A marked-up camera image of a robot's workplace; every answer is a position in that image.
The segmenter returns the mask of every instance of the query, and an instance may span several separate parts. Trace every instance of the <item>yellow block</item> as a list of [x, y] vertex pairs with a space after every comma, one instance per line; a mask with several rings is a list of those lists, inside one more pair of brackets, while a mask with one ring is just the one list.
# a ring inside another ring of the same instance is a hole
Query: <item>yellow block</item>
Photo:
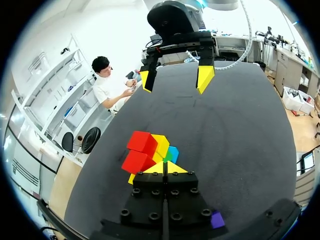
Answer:
[[155, 152], [152, 157], [152, 160], [155, 161], [156, 163], [159, 163], [163, 160], [163, 158], [157, 152]]
[[172, 174], [173, 172], [177, 172], [177, 173], [180, 173], [180, 174], [188, 172], [188, 171], [184, 170], [183, 168], [175, 165], [171, 161], [167, 161], [166, 163], [167, 163], [167, 167], [168, 167], [168, 174]]
[[198, 66], [198, 82], [196, 89], [202, 94], [215, 76], [214, 66]]
[[146, 82], [147, 82], [148, 74], [149, 74], [149, 71], [141, 71], [140, 72], [143, 90], [147, 91], [148, 93], [151, 93], [151, 91], [146, 89]]
[[[167, 168], [168, 168], [168, 174], [172, 174], [173, 172], [177, 172], [177, 173], [181, 173], [181, 174], [188, 172], [188, 171], [184, 170], [183, 168], [175, 165], [171, 161], [167, 161]], [[144, 171], [144, 173], [146, 173], [146, 174], [152, 174], [154, 172], [157, 172], [158, 174], [164, 173], [164, 162], [163, 161], [158, 162], [156, 165], [154, 165]]]
[[164, 162], [160, 161], [156, 165], [153, 165], [149, 169], [145, 170], [144, 173], [146, 174], [152, 174], [152, 173], [158, 173], [158, 174], [163, 174], [164, 173]]
[[129, 181], [128, 181], [129, 184], [131, 184], [131, 185], [134, 184], [134, 178], [135, 178], [135, 176], [136, 176], [136, 175], [134, 175], [134, 174], [131, 173], [131, 175], [130, 175], [130, 177], [129, 177]]
[[163, 135], [151, 134], [152, 137], [157, 141], [158, 146], [156, 146], [156, 152], [162, 157], [165, 158], [169, 149], [169, 141]]

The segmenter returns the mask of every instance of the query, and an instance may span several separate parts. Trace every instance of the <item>laboratory bench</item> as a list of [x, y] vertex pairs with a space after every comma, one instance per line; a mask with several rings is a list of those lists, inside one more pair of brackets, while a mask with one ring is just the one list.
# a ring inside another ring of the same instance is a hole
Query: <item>laboratory bench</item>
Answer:
[[[284, 87], [301, 90], [315, 98], [318, 92], [320, 75], [315, 69], [302, 61], [295, 53], [277, 47], [277, 66], [274, 86], [282, 96]], [[308, 79], [308, 83], [301, 83], [302, 74]]]

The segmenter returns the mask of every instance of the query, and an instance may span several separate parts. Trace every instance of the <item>white wall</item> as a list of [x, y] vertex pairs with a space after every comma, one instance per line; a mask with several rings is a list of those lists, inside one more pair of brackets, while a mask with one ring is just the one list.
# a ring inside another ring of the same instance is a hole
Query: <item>white wall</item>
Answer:
[[15, 51], [11, 69], [19, 93], [28, 91], [23, 69], [40, 51], [54, 65], [67, 46], [71, 33], [80, 44], [89, 64], [97, 56], [110, 59], [113, 69], [127, 73], [141, 66], [141, 51], [154, 34], [147, 22], [147, 8], [136, 4], [85, 10], [57, 20], [36, 35], [22, 39]]

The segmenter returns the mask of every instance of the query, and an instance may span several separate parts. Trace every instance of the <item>white shirt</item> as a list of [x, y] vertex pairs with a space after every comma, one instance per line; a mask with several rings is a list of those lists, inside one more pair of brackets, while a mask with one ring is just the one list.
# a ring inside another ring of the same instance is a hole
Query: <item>white shirt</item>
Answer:
[[93, 92], [99, 103], [107, 99], [113, 99], [120, 96], [128, 87], [126, 77], [119, 77], [114, 71], [109, 77], [101, 77], [96, 74], [96, 81], [93, 85]]

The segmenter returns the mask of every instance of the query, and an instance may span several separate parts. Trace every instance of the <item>white bin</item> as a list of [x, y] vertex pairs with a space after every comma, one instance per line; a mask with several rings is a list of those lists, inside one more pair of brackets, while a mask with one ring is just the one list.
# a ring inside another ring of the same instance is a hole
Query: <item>white bin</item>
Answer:
[[92, 108], [96, 102], [98, 102], [98, 99], [96, 98], [94, 91], [92, 88], [87, 90], [87, 92], [82, 96], [80, 101], [87, 107], [87, 108]]
[[283, 100], [284, 106], [288, 110], [300, 111], [300, 108], [302, 107], [302, 105], [304, 103], [300, 100], [299, 96], [294, 97], [290, 93], [290, 90], [291, 90], [291, 88], [289, 88], [289, 87], [286, 87], [286, 86], [283, 87], [282, 100]]
[[303, 91], [299, 90], [300, 100], [303, 102], [300, 111], [304, 112], [305, 114], [310, 114], [310, 112], [315, 108], [315, 100], [308, 94]]
[[79, 104], [69, 108], [66, 113], [65, 117], [69, 123], [71, 123], [73, 126], [78, 127], [81, 121], [84, 119], [86, 113], [82, 110]]
[[76, 85], [80, 82], [90, 70], [83, 65], [81, 62], [72, 62], [69, 65], [69, 72], [66, 78], [70, 81], [71, 84]]

